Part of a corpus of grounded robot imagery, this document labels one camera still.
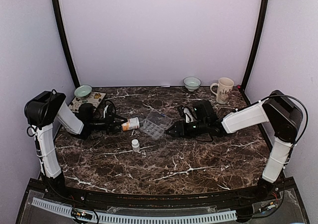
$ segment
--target coaster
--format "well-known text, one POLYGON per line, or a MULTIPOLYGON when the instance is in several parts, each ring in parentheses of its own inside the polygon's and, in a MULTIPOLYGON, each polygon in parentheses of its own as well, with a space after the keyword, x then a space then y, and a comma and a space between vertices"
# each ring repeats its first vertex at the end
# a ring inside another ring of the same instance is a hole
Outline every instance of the coaster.
POLYGON ((93 91, 86 100, 80 100, 79 98, 75 97, 73 101, 70 103, 69 109, 73 112, 78 113, 79 108, 82 104, 91 103, 93 104, 95 111, 105 96, 106 93, 93 91))

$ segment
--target clear plastic container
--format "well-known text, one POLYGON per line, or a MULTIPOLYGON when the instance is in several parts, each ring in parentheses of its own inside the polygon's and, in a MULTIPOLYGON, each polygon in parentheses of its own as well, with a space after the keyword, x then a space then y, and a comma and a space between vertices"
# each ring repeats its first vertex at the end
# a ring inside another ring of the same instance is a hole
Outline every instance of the clear plastic container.
POLYGON ((164 131, 169 128, 172 119, 157 110, 152 110, 143 123, 144 126, 141 127, 141 130, 153 139, 158 140, 164 135, 164 131))

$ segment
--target white backdrop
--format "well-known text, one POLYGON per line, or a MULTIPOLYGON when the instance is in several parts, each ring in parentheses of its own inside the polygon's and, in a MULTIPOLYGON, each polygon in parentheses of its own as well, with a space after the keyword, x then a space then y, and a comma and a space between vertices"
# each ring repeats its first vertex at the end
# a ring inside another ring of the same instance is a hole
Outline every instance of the white backdrop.
POLYGON ((81 84, 243 78, 261 0, 60 0, 81 84))

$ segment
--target metal frame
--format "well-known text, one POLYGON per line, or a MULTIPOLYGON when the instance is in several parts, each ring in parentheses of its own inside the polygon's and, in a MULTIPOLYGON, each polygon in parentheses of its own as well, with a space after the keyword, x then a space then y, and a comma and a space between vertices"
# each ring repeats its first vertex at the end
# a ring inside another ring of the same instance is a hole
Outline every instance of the metal frame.
MULTIPOLYGON (((254 36, 254 41, 253 41, 253 45, 252 45, 251 52, 249 55, 249 59, 248 59, 248 63, 246 66, 243 81, 241 83, 241 89, 243 92, 246 89, 246 86, 247 86, 247 83, 248 83, 249 77, 251 75, 254 62, 255 62, 256 53, 257 53, 260 37, 261 37, 263 26, 264 26, 267 3, 268 3, 268 0, 261 1, 259 15, 258 15, 258 21, 257 21, 257 26, 256 26, 255 36, 254 36)), ((69 70, 70 70, 70 73, 72 76, 74 86, 77 88, 80 86, 80 81, 79 81, 78 75, 76 73, 76 69, 75 69, 75 66, 74 66, 74 63, 72 60, 72 55, 70 52, 69 44, 67 41, 59 0, 52 0, 52 4, 53 4, 56 24, 57 24, 57 27, 59 30, 60 39, 61 39, 61 43, 63 46, 65 58, 66 58, 66 61, 67 61, 67 64, 68 64, 68 67, 69 67, 69 70)))
POLYGON ((250 74, 252 73, 253 65, 254 65, 256 54, 257 54, 257 50, 258 50, 260 37, 261 37, 262 31, 263 31, 265 15, 266 15, 266 9, 267 9, 267 3, 268 3, 268 0, 262 0, 261 4, 260 4, 260 10, 259 10, 259 15, 258 15, 258 21, 257 21, 257 26, 256 26, 254 40, 253 40, 253 45, 252 45, 252 49, 250 51, 250 55, 249 55, 249 59, 248 59, 248 62, 247 62, 245 74, 244 74, 243 81, 242 81, 242 84, 241 84, 241 89, 243 91, 245 91, 245 89, 247 87, 247 84, 248 84, 248 80, 249 80, 250 74))
POLYGON ((53 10, 54 10, 55 19, 56 19, 56 25, 58 27, 58 31, 60 34, 60 39, 61 39, 64 55, 66 58, 66 62, 68 64, 74 86, 75 88, 78 88, 80 86, 80 81, 79 81, 78 75, 76 74, 68 40, 66 38, 59 0, 52 0, 52 4, 53 4, 53 10))

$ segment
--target purple wall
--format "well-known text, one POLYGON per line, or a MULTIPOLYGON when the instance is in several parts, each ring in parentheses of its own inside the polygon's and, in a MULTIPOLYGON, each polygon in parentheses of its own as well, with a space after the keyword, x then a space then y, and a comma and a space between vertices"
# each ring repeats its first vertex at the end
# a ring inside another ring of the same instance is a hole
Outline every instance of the purple wall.
POLYGON ((40 170, 25 132, 25 103, 53 88, 70 99, 74 86, 51 0, 0 0, 0 35, 0 222, 11 224, 29 178, 40 170))
POLYGON ((242 81, 260 0, 60 0, 82 84, 242 81))
POLYGON ((286 174, 294 176, 311 223, 318 223, 318 0, 269 0, 247 94, 252 102, 275 89, 300 99, 309 125, 286 174))

